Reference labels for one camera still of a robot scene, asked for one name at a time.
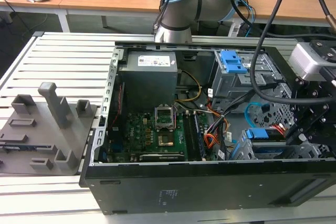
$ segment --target green circuit board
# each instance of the green circuit board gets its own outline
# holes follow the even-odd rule
[[[132,155],[143,153],[183,154],[188,160],[186,139],[183,127],[183,114],[176,113],[174,117],[175,130],[155,128],[154,113],[129,113],[124,127],[123,149],[114,153],[112,148],[108,153],[113,162],[127,163]],[[207,127],[206,115],[198,115],[201,131]],[[170,123],[168,114],[159,114],[158,122]]]

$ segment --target aluminum profile table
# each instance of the aluminum profile table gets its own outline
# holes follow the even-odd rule
[[[114,42],[127,40],[153,38],[70,33],[32,37],[0,80],[0,129],[13,111],[11,102],[17,94],[43,100],[37,92],[43,81],[55,82],[58,95],[65,95],[70,103],[88,99],[100,106]],[[253,38],[196,36],[193,40],[224,45],[257,43]],[[295,44],[284,39],[267,39],[264,43],[276,46],[285,57]],[[97,124],[95,119],[92,128]],[[78,181],[79,176],[0,174],[0,223],[336,223],[336,186],[299,207],[104,216],[90,190],[80,188]]]

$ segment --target motherboard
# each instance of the motherboard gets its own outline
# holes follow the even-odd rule
[[[113,163],[202,160],[203,136],[207,129],[204,113],[167,111],[129,113],[123,135],[111,137],[108,159]]]

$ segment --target label sticker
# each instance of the label sticker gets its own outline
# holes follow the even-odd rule
[[[225,154],[221,150],[218,150],[218,155],[222,160],[225,160]]]
[[[167,206],[175,203],[178,190],[161,190],[159,193],[159,205]]]
[[[8,150],[20,150],[20,147],[15,147],[15,146],[4,146],[4,148]]]
[[[170,67],[169,56],[141,55],[138,57],[139,67]]]
[[[226,132],[226,141],[232,142],[232,133],[231,132]]]
[[[208,97],[212,98],[214,96],[214,90],[208,89]]]

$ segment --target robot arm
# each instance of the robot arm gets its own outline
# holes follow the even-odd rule
[[[155,31],[155,42],[191,43],[192,21],[219,22],[233,14],[230,0],[170,0]]]

